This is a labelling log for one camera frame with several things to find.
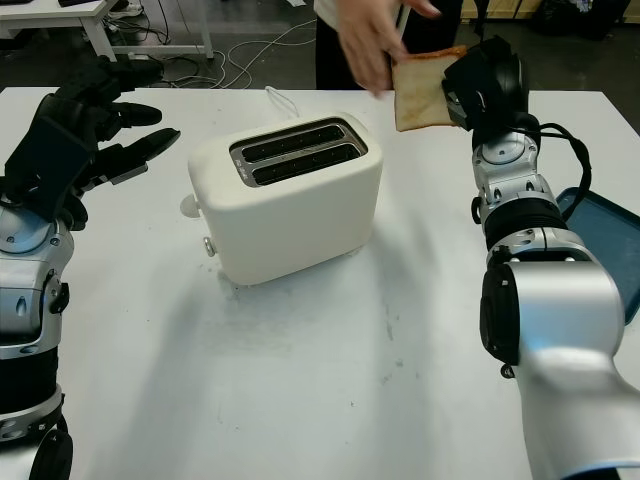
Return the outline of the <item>person's left hand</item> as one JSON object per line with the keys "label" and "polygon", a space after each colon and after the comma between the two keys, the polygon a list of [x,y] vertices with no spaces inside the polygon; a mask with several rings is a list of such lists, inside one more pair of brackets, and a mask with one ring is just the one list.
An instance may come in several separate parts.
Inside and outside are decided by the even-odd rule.
{"label": "person's left hand", "polygon": [[404,0],[403,5],[428,19],[437,19],[442,12],[429,0]]}

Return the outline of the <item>person's right hand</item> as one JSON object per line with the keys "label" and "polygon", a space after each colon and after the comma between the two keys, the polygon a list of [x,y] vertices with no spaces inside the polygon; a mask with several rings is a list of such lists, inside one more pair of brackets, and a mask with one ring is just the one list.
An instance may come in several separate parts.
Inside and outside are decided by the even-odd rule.
{"label": "person's right hand", "polygon": [[356,83],[375,97],[391,87],[390,61],[408,54],[392,16],[393,1],[336,2],[337,34]]}

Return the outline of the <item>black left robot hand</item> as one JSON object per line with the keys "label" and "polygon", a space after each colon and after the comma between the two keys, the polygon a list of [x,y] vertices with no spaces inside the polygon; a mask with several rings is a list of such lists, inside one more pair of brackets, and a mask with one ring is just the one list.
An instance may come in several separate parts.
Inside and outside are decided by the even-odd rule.
{"label": "black left robot hand", "polygon": [[163,67],[153,60],[110,61],[100,56],[76,70],[52,94],[40,102],[38,117],[46,117],[80,140],[89,159],[78,169],[69,192],[80,198],[104,183],[117,185],[148,170],[148,162],[172,146],[180,132],[164,128],[128,146],[98,144],[122,129],[160,123],[162,112],[137,103],[119,103],[124,92],[161,80]]}

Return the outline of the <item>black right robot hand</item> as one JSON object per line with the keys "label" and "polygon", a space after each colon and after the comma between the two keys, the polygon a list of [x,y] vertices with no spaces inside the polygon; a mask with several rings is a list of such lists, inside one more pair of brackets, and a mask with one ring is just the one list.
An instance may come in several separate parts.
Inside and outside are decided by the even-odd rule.
{"label": "black right robot hand", "polygon": [[442,89],[450,120],[466,131],[493,136],[528,110],[523,63],[499,36],[481,41],[447,67]]}

